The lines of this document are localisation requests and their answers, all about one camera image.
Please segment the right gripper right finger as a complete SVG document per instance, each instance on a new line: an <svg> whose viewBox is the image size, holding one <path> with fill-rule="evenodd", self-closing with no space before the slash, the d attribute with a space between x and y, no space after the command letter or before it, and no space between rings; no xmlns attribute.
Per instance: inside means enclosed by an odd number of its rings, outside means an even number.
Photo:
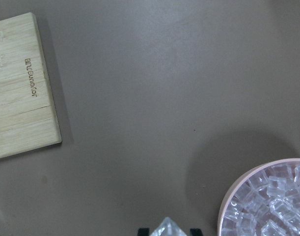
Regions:
<svg viewBox="0 0 300 236"><path fill-rule="evenodd" d="M190 236L203 236L203 232L200 228L190 228Z"/></svg>

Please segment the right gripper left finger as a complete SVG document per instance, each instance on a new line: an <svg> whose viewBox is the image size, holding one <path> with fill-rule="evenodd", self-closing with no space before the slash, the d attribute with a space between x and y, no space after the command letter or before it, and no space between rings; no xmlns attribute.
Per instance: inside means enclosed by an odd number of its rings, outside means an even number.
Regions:
<svg viewBox="0 0 300 236"><path fill-rule="evenodd" d="M137 231L137 236L150 236L149 228L139 228Z"/></svg>

